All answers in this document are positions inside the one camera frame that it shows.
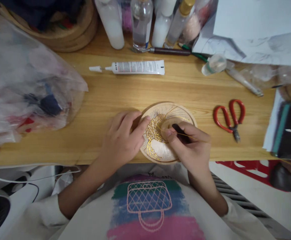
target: finger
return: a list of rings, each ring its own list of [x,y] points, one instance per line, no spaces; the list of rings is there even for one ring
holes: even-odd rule
[[[108,121],[108,124],[106,125],[106,130],[110,130],[111,126],[112,126],[112,122],[113,122],[113,118],[110,118],[110,120]]]
[[[137,142],[137,144],[136,144],[136,146],[135,146],[134,149],[135,149],[136,151],[139,151],[140,148],[142,147],[143,143],[144,143],[144,137],[142,136],[141,139]]]
[[[133,139],[139,139],[140,137],[142,137],[142,135],[145,132],[147,126],[150,123],[150,121],[151,121],[151,117],[150,116],[146,116],[145,118],[143,118],[142,122],[131,133],[131,137]]]
[[[124,111],[124,112],[120,112],[117,115],[115,115],[115,117],[112,120],[112,125],[110,127],[110,131],[114,132],[117,131],[124,119],[124,117],[129,113],[130,111]]]
[[[170,146],[173,148],[175,153],[181,158],[183,154],[187,151],[187,147],[178,139],[177,132],[173,132],[167,129],[165,132]]]
[[[211,142],[211,136],[209,134],[201,131],[196,126],[192,125],[191,123],[181,122],[178,125],[185,132],[186,135],[189,135],[199,141]]]
[[[130,134],[130,129],[132,127],[133,121],[139,117],[142,113],[140,111],[129,112],[125,115],[122,123],[119,127],[119,131],[122,133]]]

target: sleeve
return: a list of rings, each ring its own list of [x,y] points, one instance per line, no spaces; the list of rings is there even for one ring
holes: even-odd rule
[[[228,204],[229,211],[222,217],[222,220],[241,240],[275,240],[257,217],[246,211],[230,198],[223,197]]]
[[[32,203],[18,219],[6,240],[50,239],[69,220],[61,213],[58,196]]]

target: black tool handle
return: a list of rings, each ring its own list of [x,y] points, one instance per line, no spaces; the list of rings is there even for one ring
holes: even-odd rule
[[[167,55],[178,55],[178,56],[189,56],[190,50],[183,49],[169,49],[169,48],[154,48],[154,53],[167,54]]]
[[[179,125],[177,125],[176,123],[172,124],[172,127],[174,128],[174,130],[179,133],[178,134],[178,138],[179,140],[183,143],[183,144],[189,144],[191,143],[191,140],[188,136],[185,136],[186,133],[179,127]]]

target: shirt print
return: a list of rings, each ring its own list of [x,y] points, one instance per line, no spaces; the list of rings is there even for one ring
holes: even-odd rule
[[[115,188],[112,200],[108,240],[205,239],[181,187],[172,179],[131,177]]]

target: woven basket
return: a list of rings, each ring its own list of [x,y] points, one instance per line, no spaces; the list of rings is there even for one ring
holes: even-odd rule
[[[86,0],[77,18],[77,24],[71,29],[63,29],[56,23],[53,29],[43,33],[33,31],[28,23],[1,4],[0,14],[15,26],[36,38],[56,52],[74,52],[85,47],[94,37],[98,27],[98,13],[92,0]]]

